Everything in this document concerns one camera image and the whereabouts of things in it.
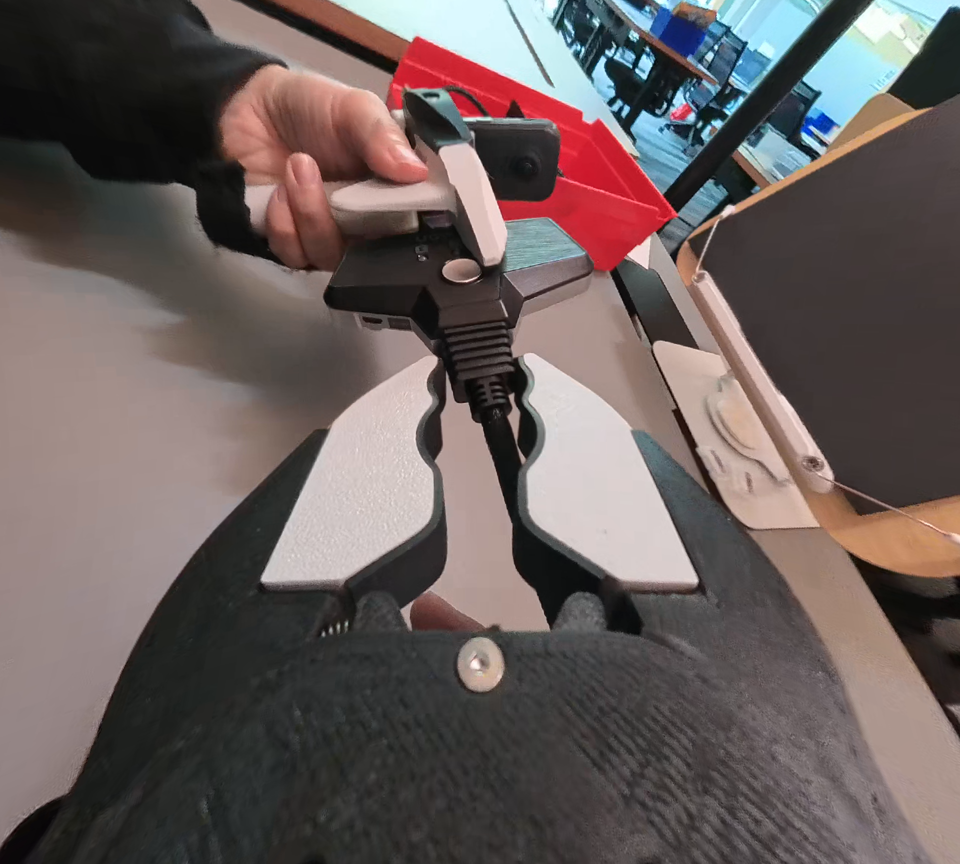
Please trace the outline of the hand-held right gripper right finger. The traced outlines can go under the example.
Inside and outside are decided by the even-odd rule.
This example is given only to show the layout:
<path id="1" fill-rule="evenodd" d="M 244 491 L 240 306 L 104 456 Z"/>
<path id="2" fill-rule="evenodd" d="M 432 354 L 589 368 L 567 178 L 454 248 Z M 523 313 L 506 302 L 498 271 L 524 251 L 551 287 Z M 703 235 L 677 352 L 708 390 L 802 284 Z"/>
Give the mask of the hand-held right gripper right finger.
<path id="1" fill-rule="evenodd" d="M 698 574 L 627 420 L 532 352 L 517 382 L 521 529 L 598 583 L 694 592 Z"/>

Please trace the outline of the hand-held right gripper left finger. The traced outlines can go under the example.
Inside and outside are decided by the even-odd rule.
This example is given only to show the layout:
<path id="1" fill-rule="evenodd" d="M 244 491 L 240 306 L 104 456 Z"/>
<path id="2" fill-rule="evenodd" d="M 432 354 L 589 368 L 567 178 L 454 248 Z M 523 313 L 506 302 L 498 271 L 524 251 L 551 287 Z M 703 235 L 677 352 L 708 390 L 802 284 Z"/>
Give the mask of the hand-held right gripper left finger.
<path id="1" fill-rule="evenodd" d="M 260 583 L 269 592 L 424 594 L 448 557 L 441 416 L 447 376 L 424 357 L 324 432 Z"/>

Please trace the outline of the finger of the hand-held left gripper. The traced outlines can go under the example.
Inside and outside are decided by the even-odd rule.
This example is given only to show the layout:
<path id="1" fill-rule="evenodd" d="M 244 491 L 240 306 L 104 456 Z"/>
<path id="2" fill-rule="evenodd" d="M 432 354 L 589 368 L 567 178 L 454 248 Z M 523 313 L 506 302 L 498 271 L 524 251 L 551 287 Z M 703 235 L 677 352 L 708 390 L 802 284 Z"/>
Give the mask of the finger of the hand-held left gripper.
<path id="1" fill-rule="evenodd" d="M 474 146 L 442 146 L 438 160 L 458 202 L 456 229 L 471 255 L 485 269 L 498 267 L 507 249 L 508 230 L 490 178 Z"/>

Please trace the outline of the black power adapter block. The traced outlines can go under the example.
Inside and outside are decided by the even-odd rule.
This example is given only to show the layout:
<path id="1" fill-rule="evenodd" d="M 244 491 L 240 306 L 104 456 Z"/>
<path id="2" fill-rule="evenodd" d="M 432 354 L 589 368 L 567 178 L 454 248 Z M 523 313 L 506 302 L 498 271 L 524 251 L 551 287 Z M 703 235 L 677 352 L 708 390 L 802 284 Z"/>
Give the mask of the black power adapter block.
<path id="1" fill-rule="evenodd" d="M 500 263 L 470 256 L 451 226 L 351 246 L 324 292 L 332 310 L 371 330 L 409 330 L 432 351 L 456 332 L 488 329 L 512 338 L 525 316 L 576 297 L 594 261 L 556 222 L 507 222 Z"/>

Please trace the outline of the person's left forearm black sleeve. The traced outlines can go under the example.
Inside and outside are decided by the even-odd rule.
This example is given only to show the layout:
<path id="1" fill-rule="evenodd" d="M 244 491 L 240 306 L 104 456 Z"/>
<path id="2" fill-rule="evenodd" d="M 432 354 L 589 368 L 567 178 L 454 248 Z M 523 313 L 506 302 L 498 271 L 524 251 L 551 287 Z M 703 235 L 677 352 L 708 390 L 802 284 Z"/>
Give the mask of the person's left forearm black sleeve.
<path id="1" fill-rule="evenodd" d="M 1 0 L 2 138 L 62 145 L 100 181 L 191 188 L 212 244 L 279 263 L 220 119 L 280 63 L 222 40 L 189 0 Z"/>

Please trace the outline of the person's right hand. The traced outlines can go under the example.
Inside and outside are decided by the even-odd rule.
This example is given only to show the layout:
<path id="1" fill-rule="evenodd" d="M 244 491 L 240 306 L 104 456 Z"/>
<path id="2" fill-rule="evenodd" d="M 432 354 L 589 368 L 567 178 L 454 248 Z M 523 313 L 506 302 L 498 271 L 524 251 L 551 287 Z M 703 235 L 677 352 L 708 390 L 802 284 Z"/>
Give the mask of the person's right hand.
<path id="1" fill-rule="evenodd" d="M 427 591 L 411 604 L 410 623 L 414 631 L 475 633 L 486 630 L 483 624 L 433 591 Z"/>

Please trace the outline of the person's left hand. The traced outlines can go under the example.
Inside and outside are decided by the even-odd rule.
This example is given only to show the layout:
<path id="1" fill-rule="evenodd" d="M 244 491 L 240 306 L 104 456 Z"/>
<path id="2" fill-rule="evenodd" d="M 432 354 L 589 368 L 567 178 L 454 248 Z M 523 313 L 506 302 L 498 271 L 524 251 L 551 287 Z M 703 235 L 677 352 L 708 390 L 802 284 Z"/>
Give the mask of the person's left hand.
<path id="1" fill-rule="evenodd" d="M 246 181 L 271 186 L 263 235 L 292 270 L 332 271 L 345 240 L 325 183 L 427 178 L 387 106 L 367 90 L 280 65 L 257 70 L 222 109 L 222 155 Z"/>

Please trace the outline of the red plastic bin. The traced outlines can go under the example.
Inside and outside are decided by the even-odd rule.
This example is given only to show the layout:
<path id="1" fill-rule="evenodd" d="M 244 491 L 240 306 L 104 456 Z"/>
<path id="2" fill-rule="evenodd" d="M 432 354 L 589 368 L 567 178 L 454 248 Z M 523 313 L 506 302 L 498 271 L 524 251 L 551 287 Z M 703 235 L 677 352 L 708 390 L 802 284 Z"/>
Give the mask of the red plastic bin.
<path id="1" fill-rule="evenodd" d="M 541 202 L 501 199 L 506 221 L 552 219 L 600 271 L 615 270 L 624 260 L 650 268 L 653 237 L 674 210 L 605 123 L 588 122 L 576 107 L 420 37 L 393 73 L 388 102 L 399 104 L 406 87 L 442 86 L 464 89 L 493 117 L 506 116 L 516 104 L 525 117 L 557 125 L 562 176 L 551 197 Z"/>

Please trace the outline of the long wooden desk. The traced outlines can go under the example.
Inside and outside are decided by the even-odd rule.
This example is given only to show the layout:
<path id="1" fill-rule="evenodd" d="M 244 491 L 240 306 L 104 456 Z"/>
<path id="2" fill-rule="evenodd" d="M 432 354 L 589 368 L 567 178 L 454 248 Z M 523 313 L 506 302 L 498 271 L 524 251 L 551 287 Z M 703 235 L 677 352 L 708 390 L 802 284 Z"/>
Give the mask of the long wooden desk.
<path id="1" fill-rule="evenodd" d="M 706 82 L 710 86 L 718 89 L 721 82 L 701 67 L 691 56 L 683 56 L 675 48 L 666 44 L 661 38 L 653 33 L 650 25 L 653 22 L 646 12 L 641 12 L 636 7 L 624 0 L 599 0 L 608 8 L 609 12 L 622 24 L 624 28 L 636 33 L 638 37 L 645 42 L 652 50 L 652 53 L 658 59 L 668 62 L 667 67 L 677 69 L 679 73 L 687 79 L 700 82 Z"/>

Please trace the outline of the blue storage box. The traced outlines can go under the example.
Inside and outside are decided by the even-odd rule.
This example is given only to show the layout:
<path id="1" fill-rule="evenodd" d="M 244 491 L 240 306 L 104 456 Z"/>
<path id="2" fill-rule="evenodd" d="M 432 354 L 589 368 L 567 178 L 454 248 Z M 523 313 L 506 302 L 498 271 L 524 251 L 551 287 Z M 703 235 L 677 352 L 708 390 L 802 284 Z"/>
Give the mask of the blue storage box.
<path id="1" fill-rule="evenodd" d="M 657 11 L 650 27 L 650 34 L 660 43 L 683 58 L 693 56 L 702 45 L 707 30 L 714 22 L 708 12 L 703 16 L 701 7 L 694 6 L 693 17 L 678 14 L 674 9 L 662 6 Z"/>

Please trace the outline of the black office chair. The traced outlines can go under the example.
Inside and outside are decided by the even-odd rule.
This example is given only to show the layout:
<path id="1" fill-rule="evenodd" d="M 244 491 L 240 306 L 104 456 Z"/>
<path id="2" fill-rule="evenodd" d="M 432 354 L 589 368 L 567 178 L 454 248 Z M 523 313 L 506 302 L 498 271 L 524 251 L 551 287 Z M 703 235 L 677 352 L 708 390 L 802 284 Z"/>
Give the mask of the black office chair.
<path id="1" fill-rule="evenodd" d="M 803 126 L 820 96 L 820 90 L 798 81 L 767 116 L 767 127 L 798 147 Z"/>
<path id="2" fill-rule="evenodd" d="M 683 100 L 690 106 L 693 115 L 688 145 L 702 146 L 707 127 L 726 114 L 730 79 L 746 46 L 744 39 L 732 31 L 727 31 L 706 66 L 706 72 L 714 78 L 714 83 L 701 81 L 684 93 Z"/>

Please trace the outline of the black metal pole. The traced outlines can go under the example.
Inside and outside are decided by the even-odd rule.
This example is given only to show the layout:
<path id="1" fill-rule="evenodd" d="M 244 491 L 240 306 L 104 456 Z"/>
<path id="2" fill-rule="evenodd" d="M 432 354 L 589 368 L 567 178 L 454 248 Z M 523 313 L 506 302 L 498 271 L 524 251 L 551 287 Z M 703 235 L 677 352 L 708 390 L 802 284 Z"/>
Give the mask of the black metal pole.
<path id="1" fill-rule="evenodd" d="M 829 0 L 798 39 L 770 68 L 755 90 L 720 126 L 700 153 L 677 176 L 664 193 L 676 212 L 684 207 L 730 159 L 746 138 L 774 108 L 805 78 L 874 0 Z"/>

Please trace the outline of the black board with cardboard edge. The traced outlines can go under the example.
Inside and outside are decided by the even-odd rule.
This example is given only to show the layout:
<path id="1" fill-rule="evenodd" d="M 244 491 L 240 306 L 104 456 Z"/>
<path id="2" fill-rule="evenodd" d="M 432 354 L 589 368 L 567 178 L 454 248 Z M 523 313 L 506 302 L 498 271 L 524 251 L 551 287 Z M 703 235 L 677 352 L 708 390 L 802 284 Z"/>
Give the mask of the black board with cardboard edge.
<path id="1" fill-rule="evenodd" d="M 804 493 L 822 529 L 923 578 L 958 577 L 958 198 L 955 96 L 724 211 L 676 258 L 689 294 L 697 268 L 713 277 L 829 464 L 830 492 Z"/>

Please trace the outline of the black monitor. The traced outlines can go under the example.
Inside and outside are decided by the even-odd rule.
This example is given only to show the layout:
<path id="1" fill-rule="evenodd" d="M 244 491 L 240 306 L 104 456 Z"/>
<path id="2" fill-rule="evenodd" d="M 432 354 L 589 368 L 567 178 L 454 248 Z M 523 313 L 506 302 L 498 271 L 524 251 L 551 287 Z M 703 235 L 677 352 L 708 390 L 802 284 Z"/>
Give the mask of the black monitor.
<path id="1" fill-rule="evenodd" d="M 951 6 L 886 92 L 915 110 L 959 94 L 959 6 Z"/>

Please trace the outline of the white board holder bracket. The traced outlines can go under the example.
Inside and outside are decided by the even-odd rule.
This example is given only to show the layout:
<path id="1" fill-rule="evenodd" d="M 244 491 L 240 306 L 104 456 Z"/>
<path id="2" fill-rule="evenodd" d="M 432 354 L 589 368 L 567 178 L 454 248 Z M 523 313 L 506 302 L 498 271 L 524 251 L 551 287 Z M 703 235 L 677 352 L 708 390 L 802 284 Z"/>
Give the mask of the white board holder bracket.
<path id="1" fill-rule="evenodd" d="M 699 267 L 689 290 L 721 353 L 658 341 L 654 359 L 720 498 L 750 530 L 819 528 L 805 492 L 831 491 L 830 465 L 714 278 Z"/>

